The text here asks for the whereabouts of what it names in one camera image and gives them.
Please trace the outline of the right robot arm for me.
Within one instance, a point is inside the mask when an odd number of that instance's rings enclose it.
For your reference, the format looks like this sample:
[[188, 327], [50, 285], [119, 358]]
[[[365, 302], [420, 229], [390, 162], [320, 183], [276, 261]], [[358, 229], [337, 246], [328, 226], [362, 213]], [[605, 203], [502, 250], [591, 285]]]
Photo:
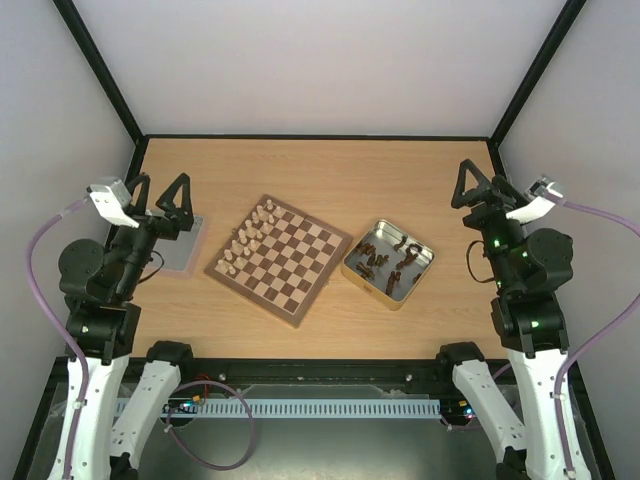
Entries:
[[518, 192], [508, 180], [487, 178], [461, 162], [451, 200], [469, 208], [466, 227], [481, 235], [497, 288], [491, 318], [519, 392], [518, 410], [505, 399], [473, 342], [441, 347], [438, 384], [470, 403], [496, 457], [499, 479], [589, 479], [578, 440], [566, 362], [568, 333], [556, 298], [573, 277], [573, 240], [550, 228], [526, 233], [563, 200], [562, 187], [539, 178]]

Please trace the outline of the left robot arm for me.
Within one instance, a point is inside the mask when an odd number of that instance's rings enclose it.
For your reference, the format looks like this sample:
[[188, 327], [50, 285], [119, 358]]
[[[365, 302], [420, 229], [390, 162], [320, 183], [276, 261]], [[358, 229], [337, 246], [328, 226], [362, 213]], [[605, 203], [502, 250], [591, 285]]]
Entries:
[[153, 426], [193, 360], [188, 344], [156, 342], [124, 410], [116, 410], [141, 314], [132, 301], [135, 289], [156, 243], [175, 241], [194, 225], [187, 174], [179, 174], [160, 195], [156, 212], [147, 208], [149, 188], [146, 174], [129, 183], [104, 178], [34, 236], [40, 239], [88, 204], [116, 229], [109, 245], [80, 239], [61, 253], [59, 289], [69, 310], [65, 321], [53, 313], [34, 273], [27, 273], [36, 300], [67, 345], [67, 404], [52, 479], [137, 478]]

